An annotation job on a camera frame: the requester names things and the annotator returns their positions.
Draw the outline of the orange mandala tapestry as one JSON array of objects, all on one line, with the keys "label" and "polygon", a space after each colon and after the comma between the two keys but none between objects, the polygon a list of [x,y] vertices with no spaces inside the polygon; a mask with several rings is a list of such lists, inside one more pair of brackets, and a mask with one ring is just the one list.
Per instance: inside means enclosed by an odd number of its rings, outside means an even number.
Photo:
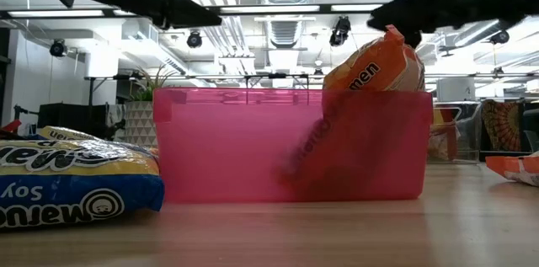
[{"label": "orange mandala tapestry", "polygon": [[521,104],[502,103],[492,99],[482,105],[482,122],[488,141],[487,150],[520,152],[523,149],[520,135]]}]

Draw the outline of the pink plastic bin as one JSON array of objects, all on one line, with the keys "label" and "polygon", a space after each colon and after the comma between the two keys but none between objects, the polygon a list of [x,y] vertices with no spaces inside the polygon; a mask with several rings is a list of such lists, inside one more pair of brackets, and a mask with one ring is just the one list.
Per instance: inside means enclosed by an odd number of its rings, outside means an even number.
[{"label": "pink plastic bin", "polygon": [[433,105],[425,92],[160,88],[153,119],[168,202],[412,200]]}]

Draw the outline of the clear plastic bin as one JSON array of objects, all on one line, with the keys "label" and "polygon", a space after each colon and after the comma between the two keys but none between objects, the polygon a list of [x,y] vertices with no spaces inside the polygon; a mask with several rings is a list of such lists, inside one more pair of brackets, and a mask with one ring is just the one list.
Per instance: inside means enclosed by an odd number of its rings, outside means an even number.
[{"label": "clear plastic bin", "polygon": [[481,139],[481,103],[473,101],[435,102],[436,107],[458,108],[455,125],[430,129],[428,163],[478,162]]}]

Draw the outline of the dark teal chair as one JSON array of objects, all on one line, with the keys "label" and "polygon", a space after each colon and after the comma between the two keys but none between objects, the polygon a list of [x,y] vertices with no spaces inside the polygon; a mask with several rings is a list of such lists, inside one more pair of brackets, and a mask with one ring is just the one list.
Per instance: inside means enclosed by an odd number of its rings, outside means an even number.
[{"label": "dark teal chair", "polygon": [[523,113],[523,131],[532,152],[539,152],[539,109],[529,109]]}]

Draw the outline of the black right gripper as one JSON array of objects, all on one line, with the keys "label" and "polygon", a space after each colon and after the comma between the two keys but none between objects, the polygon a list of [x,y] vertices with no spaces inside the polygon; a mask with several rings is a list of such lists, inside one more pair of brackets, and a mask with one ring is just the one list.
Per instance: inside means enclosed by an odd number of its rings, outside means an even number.
[{"label": "black right gripper", "polygon": [[367,25],[381,31],[393,25],[417,48],[421,31],[494,19],[516,24],[525,16],[525,0],[393,0],[372,10]]}]

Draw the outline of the black ceiling spotlight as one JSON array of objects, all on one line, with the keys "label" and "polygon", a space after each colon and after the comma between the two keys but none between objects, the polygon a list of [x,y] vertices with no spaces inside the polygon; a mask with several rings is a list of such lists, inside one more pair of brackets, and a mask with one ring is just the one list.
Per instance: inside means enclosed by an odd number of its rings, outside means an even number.
[{"label": "black ceiling spotlight", "polygon": [[349,37],[351,24],[348,16],[340,16],[337,24],[332,29],[329,44],[333,47],[341,46]]},{"label": "black ceiling spotlight", "polygon": [[49,52],[54,57],[64,57],[68,53],[68,48],[65,45],[64,39],[54,39],[50,46]]},{"label": "black ceiling spotlight", "polygon": [[202,45],[202,38],[199,31],[191,31],[189,37],[186,40],[186,44],[189,48],[199,48]]},{"label": "black ceiling spotlight", "polygon": [[493,45],[505,44],[509,41],[510,35],[506,30],[502,30],[489,38],[489,42]]}]

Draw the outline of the succulent in white patterned pot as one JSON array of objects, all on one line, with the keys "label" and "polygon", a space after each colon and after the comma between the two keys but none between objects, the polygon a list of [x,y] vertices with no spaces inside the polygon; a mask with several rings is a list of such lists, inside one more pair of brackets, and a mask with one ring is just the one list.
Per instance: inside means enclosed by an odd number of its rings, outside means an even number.
[{"label": "succulent in white patterned pot", "polygon": [[125,140],[137,146],[157,148],[153,95],[157,89],[165,86],[174,72],[170,72],[167,65],[162,64],[155,72],[138,67],[135,74],[133,83],[138,89],[125,103]]}]

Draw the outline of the red Maruchan roast beef packet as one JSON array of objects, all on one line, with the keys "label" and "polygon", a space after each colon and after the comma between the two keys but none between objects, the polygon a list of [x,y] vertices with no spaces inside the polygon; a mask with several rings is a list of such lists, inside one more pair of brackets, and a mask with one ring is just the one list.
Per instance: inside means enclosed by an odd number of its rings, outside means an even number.
[{"label": "red Maruchan roast beef packet", "polygon": [[14,120],[7,125],[0,127],[0,140],[20,140],[18,128],[21,125],[20,120]]},{"label": "red Maruchan roast beef packet", "polygon": [[433,109],[433,123],[430,129],[433,131],[455,125],[455,118],[458,115],[458,108],[436,107]]}]

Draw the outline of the white box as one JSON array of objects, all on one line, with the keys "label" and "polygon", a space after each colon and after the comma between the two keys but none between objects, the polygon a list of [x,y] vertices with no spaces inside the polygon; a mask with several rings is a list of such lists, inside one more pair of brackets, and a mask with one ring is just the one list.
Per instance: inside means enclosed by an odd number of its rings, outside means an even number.
[{"label": "white box", "polygon": [[474,101],[475,82],[472,77],[447,77],[437,81],[436,98],[440,102]]}]

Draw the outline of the black cabinet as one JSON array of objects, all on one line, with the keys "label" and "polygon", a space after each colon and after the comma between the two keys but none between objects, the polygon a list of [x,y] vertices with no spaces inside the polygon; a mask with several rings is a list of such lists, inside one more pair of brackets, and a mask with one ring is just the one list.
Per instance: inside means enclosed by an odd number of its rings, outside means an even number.
[{"label": "black cabinet", "polygon": [[84,132],[97,138],[113,141],[125,136],[123,105],[42,104],[37,127],[55,126]]}]

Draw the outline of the blue Maruchan soy sauce packet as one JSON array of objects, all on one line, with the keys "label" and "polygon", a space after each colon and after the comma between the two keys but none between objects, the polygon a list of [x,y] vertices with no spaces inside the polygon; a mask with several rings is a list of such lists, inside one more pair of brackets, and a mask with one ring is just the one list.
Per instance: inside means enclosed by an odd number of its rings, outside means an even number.
[{"label": "blue Maruchan soy sauce packet", "polygon": [[103,221],[160,211],[157,158],[97,140],[0,141],[0,231]]}]

